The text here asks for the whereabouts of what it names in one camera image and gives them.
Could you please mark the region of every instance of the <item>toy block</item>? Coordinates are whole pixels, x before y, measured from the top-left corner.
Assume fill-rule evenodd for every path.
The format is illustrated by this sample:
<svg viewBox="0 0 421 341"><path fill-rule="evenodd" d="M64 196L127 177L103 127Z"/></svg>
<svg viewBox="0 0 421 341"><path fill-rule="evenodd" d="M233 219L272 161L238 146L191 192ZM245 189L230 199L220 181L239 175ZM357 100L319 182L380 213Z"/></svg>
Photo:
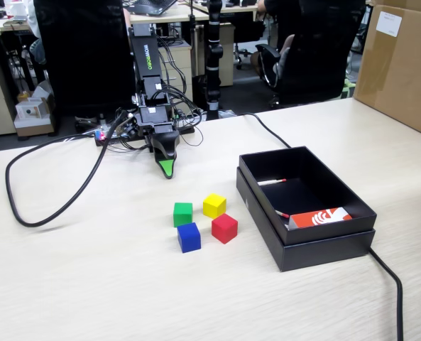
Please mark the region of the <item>toy block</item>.
<svg viewBox="0 0 421 341"><path fill-rule="evenodd" d="M177 238L179 239L182 253L201 248L201 234L194 222L177 227Z"/></svg>
<svg viewBox="0 0 421 341"><path fill-rule="evenodd" d="M176 202L174 205L174 227L193 221L193 204Z"/></svg>
<svg viewBox="0 0 421 341"><path fill-rule="evenodd" d="M223 214L212 221L212 236L226 244L237 236L238 225L235 219Z"/></svg>
<svg viewBox="0 0 421 341"><path fill-rule="evenodd" d="M204 200L204 215L217 218L226 212L226 198L211 194Z"/></svg>

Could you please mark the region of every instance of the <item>laptop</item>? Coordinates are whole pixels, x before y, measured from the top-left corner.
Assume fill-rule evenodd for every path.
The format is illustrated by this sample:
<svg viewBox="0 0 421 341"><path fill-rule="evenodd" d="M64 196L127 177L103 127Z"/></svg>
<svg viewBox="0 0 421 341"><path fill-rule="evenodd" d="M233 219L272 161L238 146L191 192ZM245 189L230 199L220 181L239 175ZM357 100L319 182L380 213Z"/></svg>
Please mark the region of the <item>laptop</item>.
<svg viewBox="0 0 421 341"><path fill-rule="evenodd" d="M126 8L134 14L147 14L148 16L160 16L169 9L177 0L133 0Z"/></svg>

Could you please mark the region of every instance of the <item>blue cube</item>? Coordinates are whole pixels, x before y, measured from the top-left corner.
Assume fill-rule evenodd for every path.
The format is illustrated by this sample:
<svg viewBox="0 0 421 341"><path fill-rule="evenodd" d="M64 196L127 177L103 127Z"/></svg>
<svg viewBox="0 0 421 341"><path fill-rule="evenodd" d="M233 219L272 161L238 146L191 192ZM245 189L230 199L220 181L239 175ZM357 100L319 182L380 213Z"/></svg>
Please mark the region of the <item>blue cube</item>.
<svg viewBox="0 0 421 341"><path fill-rule="evenodd" d="M177 237L183 253L201 248L201 234L194 222L177 227Z"/></svg>

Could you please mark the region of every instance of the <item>floor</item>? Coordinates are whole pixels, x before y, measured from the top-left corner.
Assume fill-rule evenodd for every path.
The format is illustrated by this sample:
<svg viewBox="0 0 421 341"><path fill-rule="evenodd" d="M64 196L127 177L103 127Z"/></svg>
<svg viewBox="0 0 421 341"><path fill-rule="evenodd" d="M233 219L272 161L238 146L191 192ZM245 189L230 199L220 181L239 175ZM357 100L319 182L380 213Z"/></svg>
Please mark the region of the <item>floor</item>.
<svg viewBox="0 0 421 341"><path fill-rule="evenodd" d="M245 48L249 52L256 51L256 45L268 42L268 30L263 40L252 43L239 44L239 48ZM361 55L354 53L349 63L348 78L352 82L356 82L361 64ZM269 110L268 102L273 98L273 93L259 79L254 69L251 67L249 57L243 58L241 70L237 70L234 66L234 85L232 87L221 88L222 97L220 99L220 107L224 110L232 110L236 113L243 112L265 112ZM16 134L0 136L0 151L12 148L21 148L28 146L37 146L57 137L76 134L74 117L63 117L60 122L58 134L55 137L48 135L32 136L27 141L18 141Z"/></svg>

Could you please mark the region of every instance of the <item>red cube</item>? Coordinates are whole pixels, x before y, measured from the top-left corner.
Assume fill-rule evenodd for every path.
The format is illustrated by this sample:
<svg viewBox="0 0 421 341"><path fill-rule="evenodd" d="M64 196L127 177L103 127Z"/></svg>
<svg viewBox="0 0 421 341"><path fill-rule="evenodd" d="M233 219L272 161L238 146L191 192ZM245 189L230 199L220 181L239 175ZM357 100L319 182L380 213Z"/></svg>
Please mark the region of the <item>red cube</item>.
<svg viewBox="0 0 421 341"><path fill-rule="evenodd" d="M237 227L239 223L224 214L212 221L212 236L217 238L221 243L226 244L237 236Z"/></svg>

